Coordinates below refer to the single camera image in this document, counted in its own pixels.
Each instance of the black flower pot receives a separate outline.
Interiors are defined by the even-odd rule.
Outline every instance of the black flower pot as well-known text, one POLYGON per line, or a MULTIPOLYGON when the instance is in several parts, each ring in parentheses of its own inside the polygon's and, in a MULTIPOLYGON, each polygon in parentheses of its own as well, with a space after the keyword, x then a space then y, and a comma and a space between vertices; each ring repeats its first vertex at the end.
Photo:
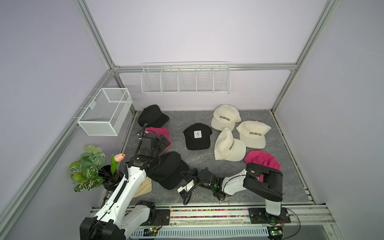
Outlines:
POLYGON ((122 172, 119 172, 117 169, 112 174, 111 172, 111 165, 106 165, 101 168, 102 171, 99 171, 99 176, 104 179, 103 186, 108 191, 115 191, 115 189, 118 187, 119 182, 123 178, 124 174, 122 172))

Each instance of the wall-mounted wire shelf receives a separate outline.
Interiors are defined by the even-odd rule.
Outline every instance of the wall-mounted wire shelf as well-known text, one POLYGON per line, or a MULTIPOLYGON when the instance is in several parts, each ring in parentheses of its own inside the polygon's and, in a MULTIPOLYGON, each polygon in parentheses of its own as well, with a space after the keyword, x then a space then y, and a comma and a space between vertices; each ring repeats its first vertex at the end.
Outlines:
POLYGON ((207 94, 231 92, 229 63, 156 66, 143 64, 142 92, 156 94, 207 94))
POLYGON ((132 98, 126 88, 101 88, 77 123, 89 136, 117 136, 132 98))

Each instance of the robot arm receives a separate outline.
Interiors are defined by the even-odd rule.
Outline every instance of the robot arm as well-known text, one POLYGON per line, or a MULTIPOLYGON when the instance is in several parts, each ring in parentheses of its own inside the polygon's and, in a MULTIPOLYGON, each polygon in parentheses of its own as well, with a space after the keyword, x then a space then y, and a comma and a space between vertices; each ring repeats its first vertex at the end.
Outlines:
POLYGON ((196 168, 183 173, 187 185, 178 189, 179 194, 184 199, 184 205, 188 201, 199 183, 201 187, 214 192, 219 200, 223 200, 226 195, 233 195, 242 190, 250 190, 257 195, 265 198, 265 207, 268 214, 280 215, 281 201, 283 199, 283 173, 279 170, 263 165, 248 163, 247 167, 240 173, 230 177, 218 178, 207 168, 197 171, 196 168))
POLYGON ((93 218, 85 218, 80 225, 80 239, 126 240, 137 227, 148 219, 155 220, 155 204, 140 201, 126 215, 126 209, 133 195, 145 180, 146 172, 160 164, 161 153, 170 142, 164 135, 155 133, 144 135, 144 125, 140 133, 140 143, 135 155, 124 163, 124 177, 109 200, 93 218))
POLYGON ((282 172, 250 162, 240 173, 223 179, 221 191, 225 194, 233 195, 245 189, 265 198, 267 213, 275 216, 280 215, 281 201, 283 200, 282 172), (264 175, 262 182, 259 181, 261 174, 264 175))

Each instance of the white baseball cap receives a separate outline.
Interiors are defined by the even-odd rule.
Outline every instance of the white baseball cap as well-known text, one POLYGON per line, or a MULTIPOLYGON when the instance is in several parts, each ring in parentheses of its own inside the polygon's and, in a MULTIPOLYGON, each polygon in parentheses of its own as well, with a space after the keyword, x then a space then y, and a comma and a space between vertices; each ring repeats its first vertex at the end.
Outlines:
POLYGON ((217 137, 215 159, 238 162, 244 158, 245 150, 245 143, 239 139, 234 139, 232 131, 226 127, 217 137))
POLYGON ((244 121, 236 129, 247 147, 262 149, 265 147, 265 134, 271 127, 258 121, 244 121))
POLYGON ((214 111, 211 127, 220 131, 227 127, 232 131, 237 122, 241 122, 239 111, 231 105, 223 104, 214 111))

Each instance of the cap logo patch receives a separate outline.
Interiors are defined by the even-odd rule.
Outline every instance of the cap logo patch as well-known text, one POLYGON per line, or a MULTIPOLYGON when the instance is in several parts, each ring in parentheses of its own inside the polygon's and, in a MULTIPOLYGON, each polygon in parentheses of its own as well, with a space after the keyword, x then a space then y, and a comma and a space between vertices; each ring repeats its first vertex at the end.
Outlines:
POLYGON ((229 150, 232 149, 234 143, 235 143, 235 140, 232 142, 232 145, 229 147, 229 150))
POLYGON ((219 118, 222 118, 222 119, 225 119, 225 120, 228 120, 228 121, 230 121, 230 119, 229 119, 229 118, 226 118, 226 117, 223 117, 223 116, 220 116, 219 118))
POLYGON ((258 133, 258 132, 249 132, 249 134, 253 134, 253 135, 259 135, 259 136, 261 136, 261 135, 262 135, 261 133, 258 133))
POLYGON ((195 138, 201 138, 201 130, 199 131, 193 131, 195 138))

